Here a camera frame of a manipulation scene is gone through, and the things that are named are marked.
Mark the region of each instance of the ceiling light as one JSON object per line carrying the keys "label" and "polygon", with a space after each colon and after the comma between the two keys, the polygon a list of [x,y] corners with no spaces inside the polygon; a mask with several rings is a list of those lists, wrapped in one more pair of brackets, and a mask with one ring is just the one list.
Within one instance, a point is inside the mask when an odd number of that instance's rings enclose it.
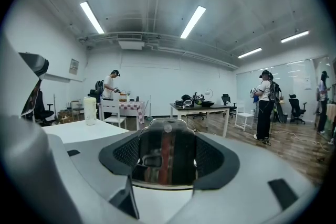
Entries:
{"label": "ceiling light", "polygon": [[281,40],[281,43],[288,42],[288,41],[290,41],[290,40],[292,40],[292,39],[295,39],[295,38],[298,38],[298,37],[302,37],[302,36],[305,36],[305,35],[307,35],[307,34],[309,34],[309,31],[304,31],[304,32],[295,34],[295,35],[293,35],[293,36],[286,37],[286,38],[284,38],[284,39]]}
{"label": "ceiling light", "polygon": [[269,69],[269,68],[274,68],[274,67],[266,67],[266,68],[258,69],[258,71]]}
{"label": "ceiling light", "polygon": [[89,18],[90,22],[93,24],[93,26],[95,27],[95,29],[97,30],[97,32],[99,34],[104,34],[103,29],[100,27],[96,17],[94,16],[89,3],[87,1],[80,3],[80,6],[82,7],[82,9],[84,10],[86,16]]}
{"label": "ceiling light", "polygon": [[288,65],[291,65],[292,63],[299,63],[299,62],[304,62],[304,60],[303,61],[298,61],[298,62],[290,62],[290,63],[288,63]]}
{"label": "ceiling light", "polygon": [[259,51],[261,51],[261,50],[262,50],[261,48],[252,50],[252,51],[250,51],[250,52],[247,52],[247,53],[245,53],[245,54],[242,54],[242,55],[238,56],[238,58],[242,58],[242,57],[248,56],[248,55],[250,55],[250,54],[254,54],[254,53],[259,52]]}
{"label": "ceiling light", "polygon": [[203,15],[205,10],[206,10],[206,8],[198,6],[198,8],[196,9],[193,17],[191,17],[189,23],[187,24],[183,33],[181,34],[181,38],[187,38],[187,36],[191,32],[191,30],[193,30],[194,26],[198,22],[199,18]]}

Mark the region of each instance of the shoe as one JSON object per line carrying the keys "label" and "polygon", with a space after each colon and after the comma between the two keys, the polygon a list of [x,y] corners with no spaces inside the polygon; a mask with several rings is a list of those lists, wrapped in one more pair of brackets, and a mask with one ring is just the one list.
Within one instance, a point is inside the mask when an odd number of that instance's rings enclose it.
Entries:
{"label": "shoe", "polygon": [[253,135],[253,138],[254,138],[255,140],[262,141],[262,139],[258,139],[258,137],[257,137],[257,135],[256,135],[256,134],[254,134],[254,135]]}

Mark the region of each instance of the hair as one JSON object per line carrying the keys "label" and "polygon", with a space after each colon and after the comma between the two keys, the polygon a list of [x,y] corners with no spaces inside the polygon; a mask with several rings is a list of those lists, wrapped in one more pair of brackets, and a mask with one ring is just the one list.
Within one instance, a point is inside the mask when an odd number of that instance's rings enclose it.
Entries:
{"label": "hair", "polygon": [[326,78],[327,78],[327,75],[326,75],[326,74],[322,74],[322,75],[321,75],[321,80],[323,81],[323,83],[324,83],[324,87],[325,87],[325,88],[327,88],[327,85],[326,85],[326,83],[325,83]]}

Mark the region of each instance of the air conditioning unit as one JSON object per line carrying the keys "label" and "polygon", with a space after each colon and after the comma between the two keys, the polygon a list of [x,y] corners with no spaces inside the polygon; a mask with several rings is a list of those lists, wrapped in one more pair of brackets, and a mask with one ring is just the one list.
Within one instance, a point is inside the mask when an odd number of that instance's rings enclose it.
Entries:
{"label": "air conditioning unit", "polygon": [[124,50],[142,50],[145,46],[140,34],[117,34],[117,41]]}

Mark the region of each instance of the black tabletop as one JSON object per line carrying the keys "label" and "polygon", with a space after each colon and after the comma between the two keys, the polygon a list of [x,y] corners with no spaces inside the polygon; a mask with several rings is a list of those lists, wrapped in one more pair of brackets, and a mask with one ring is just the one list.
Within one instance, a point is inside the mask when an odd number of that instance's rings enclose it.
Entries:
{"label": "black tabletop", "polygon": [[197,104],[194,107],[186,106],[185,108],[182,108],[180,106],[175,106],[174,103],[170,103],[170,105],[177,110],[211,110],[211,109],[226,109],[230,107],[230,106],[222,105],[222,104],[213,104],[209,108],[205,108]]}

